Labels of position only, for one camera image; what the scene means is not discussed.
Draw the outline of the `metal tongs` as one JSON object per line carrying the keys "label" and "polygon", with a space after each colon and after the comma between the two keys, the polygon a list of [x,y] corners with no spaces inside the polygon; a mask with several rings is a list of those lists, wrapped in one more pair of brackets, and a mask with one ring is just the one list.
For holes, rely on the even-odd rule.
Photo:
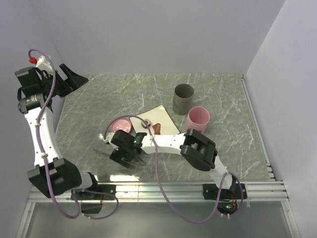
{"label": "metal tongs", "polygon": [[[95,149],[95,148],[93,149],[93,151],[94,151],[96,154],[100,155],[100,156],[107,157],[107,158],[110,159],[110,154],[104,153],[104,152],[102,152],[102,151],[100,151],[100,150],[97,150],[97,149]],[[132,160],[132,159],[126,159],[126,158],[123,158],[123,157],[122,157],[122,160],[127,161],[127,160]]]}

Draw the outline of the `sushi rice piece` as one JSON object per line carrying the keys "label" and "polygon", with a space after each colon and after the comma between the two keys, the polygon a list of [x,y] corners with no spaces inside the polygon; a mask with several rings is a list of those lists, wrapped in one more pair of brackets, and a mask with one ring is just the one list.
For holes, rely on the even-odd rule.
{"label": "sushi rice piece", "polygon": [[144,128],[144,129],[147,129],[148,127],[151,127],[152,123],[149,119],[143,119],[141,121],[141,126]]}

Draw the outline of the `brown meat piece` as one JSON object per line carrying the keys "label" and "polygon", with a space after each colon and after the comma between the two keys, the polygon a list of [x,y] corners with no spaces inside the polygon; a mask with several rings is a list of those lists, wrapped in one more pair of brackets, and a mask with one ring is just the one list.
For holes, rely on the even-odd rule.
{"label": "brown meat piece", "polygon": [[161,124],[160,123],[156,123],[152,127],[153,127],[153,130],[154,130],[154,135],[160,135]]}

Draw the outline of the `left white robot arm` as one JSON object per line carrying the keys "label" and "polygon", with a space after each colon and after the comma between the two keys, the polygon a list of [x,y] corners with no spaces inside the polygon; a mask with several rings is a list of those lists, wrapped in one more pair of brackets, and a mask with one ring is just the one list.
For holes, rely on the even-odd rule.
{"label": "left white robot arm", "polygon": [[88,79],[63,63],[59,67],[67,76],[65,80],[47,62],[39,61],[35,66],[15,72],[21,84],[17,92],[18,109],[28,122],[35,151],[34,169],[28,171],[27,176],[47,198],[51,196],[46,177],[49,175],[55,196],[72,189],[83,189],[88,199],[95,199],[101,189],[97,180],[90,172],[79,171],[62,156],[53,126],[53,101],[45,104],[52,86],[53,96],[62,98],[86,84]]}

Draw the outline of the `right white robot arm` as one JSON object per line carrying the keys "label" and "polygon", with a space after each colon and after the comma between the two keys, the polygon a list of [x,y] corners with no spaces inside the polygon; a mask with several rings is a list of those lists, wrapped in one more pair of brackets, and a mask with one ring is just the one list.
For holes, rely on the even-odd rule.
{"label": "right white robot arm", "polygon": [[108,133],[104,141],[114,148],[110,159],[126,168],[140,155],[154,153],[181,155],[194,169],[207,172],[214,181],[203,184],[205,200],[230,201],[247,198],[245,185],[228,173],[219,158],[215,143],[194,129],[177,135],[151,135],[138,132],[134,136],[118,130]]}

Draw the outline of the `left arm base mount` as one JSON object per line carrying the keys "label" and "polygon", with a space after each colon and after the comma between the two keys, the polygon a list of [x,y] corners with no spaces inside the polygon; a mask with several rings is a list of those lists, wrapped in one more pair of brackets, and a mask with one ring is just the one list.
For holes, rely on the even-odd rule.
{"label": "left arm base mount", "polygon": [[87,215],[95,215],[101,212],[104,201],[115,200],[116,186],[101,184],[96,191],[77,190],[74,194],[77,200],[81,202],[81,212]]}

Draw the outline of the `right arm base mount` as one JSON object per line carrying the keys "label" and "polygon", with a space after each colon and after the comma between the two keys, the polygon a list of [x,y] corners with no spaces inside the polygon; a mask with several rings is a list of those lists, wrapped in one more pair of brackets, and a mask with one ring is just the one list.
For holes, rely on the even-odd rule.
{"label": "right arm base mount", "polygon": [[[216,201],[218,191],[218,187],[213,183],[203,184],[204,200]],[[246,200],[247,198],[245,185],[242,183],[241,186],[239,186],[238,183],[235,183],[230,189],[221,189],[217,210],[221,215],[230,217],[239,209],[238,200]]]}

